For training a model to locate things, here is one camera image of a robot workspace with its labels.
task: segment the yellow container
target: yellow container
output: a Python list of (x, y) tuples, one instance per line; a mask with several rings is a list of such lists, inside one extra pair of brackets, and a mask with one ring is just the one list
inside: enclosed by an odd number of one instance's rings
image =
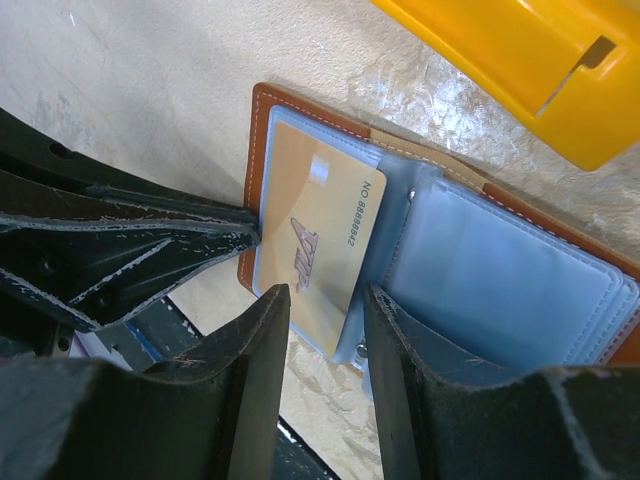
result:
[(559, 154), (640, 140), (640, 0), (373, 0)]

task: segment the table surface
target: table surface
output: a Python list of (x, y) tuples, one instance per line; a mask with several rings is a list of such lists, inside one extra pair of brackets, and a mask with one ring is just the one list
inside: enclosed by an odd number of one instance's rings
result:
[[(364, 0), (5, 0), (0, 41), (0, 107), (149, 180), (241, 204), (251, 89), (274, 81), (458, 152), (640, 258), (638, 145), (595, 173), (580, 171)], [(253, 300), (236, 266), (213, 267), (172, 294), (203, 333)], [(343, 479), (382, 478), (361, 379), (294, 333), (281, 411)]]

